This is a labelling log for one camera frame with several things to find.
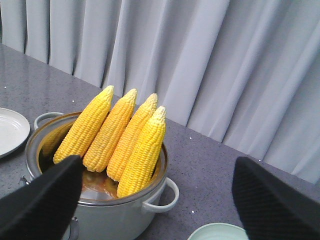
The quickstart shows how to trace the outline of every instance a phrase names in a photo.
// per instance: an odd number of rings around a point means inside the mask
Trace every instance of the black textured pad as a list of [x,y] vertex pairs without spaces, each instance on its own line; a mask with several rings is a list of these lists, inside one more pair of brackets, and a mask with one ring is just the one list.
[[82,189],[82,160],[69,156],[0,199],[0,240],[59,240]]
[[247,157],[236,160],[232,195],[250,240],[320,239],[320,204]]

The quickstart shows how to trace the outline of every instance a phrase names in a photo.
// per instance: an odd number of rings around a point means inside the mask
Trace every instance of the corn on the cob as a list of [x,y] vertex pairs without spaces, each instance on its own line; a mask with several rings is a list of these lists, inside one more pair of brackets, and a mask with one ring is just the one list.
[[120,181],[139,134],[156,111],[157,103],[157,94],[151,94],[135,112],[121,135],[107,167],[107,175],[114,181]]
[[83,155],[104,122],[114,95],[114,86],[107,86],[83,110],[53,156],[55,164],[69,155]]
[[136,98],[137,89],[131,89],[118,100],[110,111],[100,131],[84,155],[83,165],[89,171],[101,173],[108,165],[119,138],[134,112]]
[[166,133],[166,109],[158,107],[144,125],[121,176],[117,195],[126,197],[143,189],[150,181]]

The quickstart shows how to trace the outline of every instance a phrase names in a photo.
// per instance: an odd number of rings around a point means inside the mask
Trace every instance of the speckled countertop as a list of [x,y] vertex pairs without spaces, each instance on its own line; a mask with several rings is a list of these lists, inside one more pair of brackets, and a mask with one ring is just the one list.
[[[85,81],[48,66],[0,44],[0,107],[24,115],[31,126],[47,112],[70,113],[83,110],[101,91]],[[242,226],[233,203],[231,184],[235,160],[245,154],[218,143],[171,120],[164,141],[168,155],[167,175],[178,185],[177,205],[156,214],[138,240],[186,240],[198,227],[208,223]],[[29,176],[24,147],[0,159],[0,198],[20,188],[21,176]],[[319,189],[297,177],[261,163],[283,181],[315,198]],[[160,203],[173,197],[166,189]]]

